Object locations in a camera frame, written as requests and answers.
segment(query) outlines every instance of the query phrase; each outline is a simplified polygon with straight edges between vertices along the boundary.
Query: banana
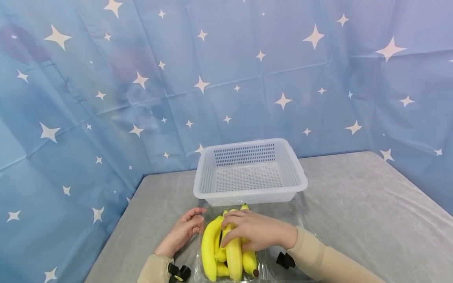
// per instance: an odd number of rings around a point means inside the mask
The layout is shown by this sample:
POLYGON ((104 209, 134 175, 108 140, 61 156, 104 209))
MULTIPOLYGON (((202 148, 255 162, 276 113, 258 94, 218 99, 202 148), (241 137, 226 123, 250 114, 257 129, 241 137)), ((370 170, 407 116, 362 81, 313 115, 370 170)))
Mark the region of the banana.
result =
MULTIPOLYGON (((228 210, 223 211, 223 215, 227 214, 228 210)), ((227 250, 219 246, 218 251, 215 254, 216 261, 226 262, 227 261, 227 250)))
POLYGON ((230 276, 230 273, 228 272, 228 267, 223 262, 217 262, 217 276, 218 277, 230 276))
MULTIPOLYGON (((227 235, 235 226, 233 224, 228 224, 224 234, 227 235)), ((237 238, 231 240, 231 242, 226 245, 226 260, 228 263, 228 272, 230 273, 230 278, 235 281, 242 280, 242 251, 241 251, 241 239, 237 238)))
MULTIPOLYGON (((249 209, 247 204, 243 204, 241 206, 241 210, 249 209)), ((241 243, 246 244, 249 240, 246 238, 241 238, 241 243)), ((246 251, 242 253, 242 266, 244 271, 247 274, 253 275, 253 277, 257 278, 259 275, 258 272, 258 261, 256 260, 256 253, 252 250, 246 251)))
POLYGON ((201 259, 203 263, 203 269, 206 277, 211 281, 217 280, 217 263, 214 258, 215 250, 215 238, 216 233, 220 229, 223 221, 223 216, 218 216, 216 219, 211 221, 204 233, 201 241, 201 259))

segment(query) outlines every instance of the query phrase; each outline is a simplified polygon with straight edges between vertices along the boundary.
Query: fabric backdrop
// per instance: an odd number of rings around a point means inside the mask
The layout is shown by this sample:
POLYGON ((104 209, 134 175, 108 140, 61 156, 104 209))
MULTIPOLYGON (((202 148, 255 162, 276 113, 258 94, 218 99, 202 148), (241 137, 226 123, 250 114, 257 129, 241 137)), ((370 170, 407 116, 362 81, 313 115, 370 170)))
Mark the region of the fabric backdrop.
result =
POLYGON ((281 137, 453 213, 449 0, 0 0, 0 278, 81 283, 147 174, 281 137))

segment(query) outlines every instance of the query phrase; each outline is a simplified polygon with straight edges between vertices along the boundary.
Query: plastic basket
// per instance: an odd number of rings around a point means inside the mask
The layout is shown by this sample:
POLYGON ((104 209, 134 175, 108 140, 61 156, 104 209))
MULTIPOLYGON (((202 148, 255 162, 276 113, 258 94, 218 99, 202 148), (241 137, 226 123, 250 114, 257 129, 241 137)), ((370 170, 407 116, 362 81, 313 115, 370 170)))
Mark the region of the plastic basket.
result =
POLYGON ((193 194, 210 205, 290 201, 308 186, 285 139, 210 146, 198 162, 193 194))

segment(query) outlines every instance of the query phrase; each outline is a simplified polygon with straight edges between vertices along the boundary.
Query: yellow banana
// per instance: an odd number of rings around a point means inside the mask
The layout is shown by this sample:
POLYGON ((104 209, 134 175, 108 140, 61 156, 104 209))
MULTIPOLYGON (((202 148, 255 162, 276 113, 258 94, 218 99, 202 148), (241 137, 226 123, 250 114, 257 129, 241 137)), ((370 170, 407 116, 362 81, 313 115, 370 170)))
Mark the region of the yellow banana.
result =
MULTIPOLYGON (((233 224, 228 224, 224 231, 227 235, 235 226, 233 224)), ((228 272, 230 273, 230 278, 235 281, 242 280, 242 251, 241 251, 241 239, 236 238, 231 240, 228 245, 226 245, 226 260, 228 263, 228 272)))
POLYGON ((217 262, 217 276, 218 277, 230 276, 230 273, 228 272, 228 267, 223 262, 217 262))
POLYGON ((211 281, 217 280, 217 263, 214 259, 216 232, 220 229, 223 216, 218 216, 211 221, 203 233, 201 241, 201 259, 203 263, 204 274, 211 281))
MULTIPOLYGON (((241 210, 244 209, 249 209, 247 204, 243 204, 241 206, 241 210)), ((249 240, 246 238, 241 238, 241 243, 246 244, 248 243, 249 240)), ((246 251, 242 253, 242 266, 244 268, 244 271, 250 275, 253 275, 253 277, 258 277, 259 272, 258 272, 258 261, 256 260, 256 253, 252 250, 246 251)))

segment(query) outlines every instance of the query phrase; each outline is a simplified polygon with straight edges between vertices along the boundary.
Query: beige sleeve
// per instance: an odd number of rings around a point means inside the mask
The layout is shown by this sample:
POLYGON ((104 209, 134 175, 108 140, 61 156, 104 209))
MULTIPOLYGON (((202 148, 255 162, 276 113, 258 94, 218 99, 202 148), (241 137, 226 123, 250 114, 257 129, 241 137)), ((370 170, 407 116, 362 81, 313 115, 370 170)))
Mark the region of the beige sleeve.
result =
POLYGON ((170 273, 168 273, 168 265, 173 259, 165 256, 152 254, 145 262, 137 283, 168 283, 170 273))
POLYGON ((288 250, 297 267, 312 279, 336 283, 383 283, 384 281, 354 260, 324 245, 315 235, 296 227, 296 245, 288 250))

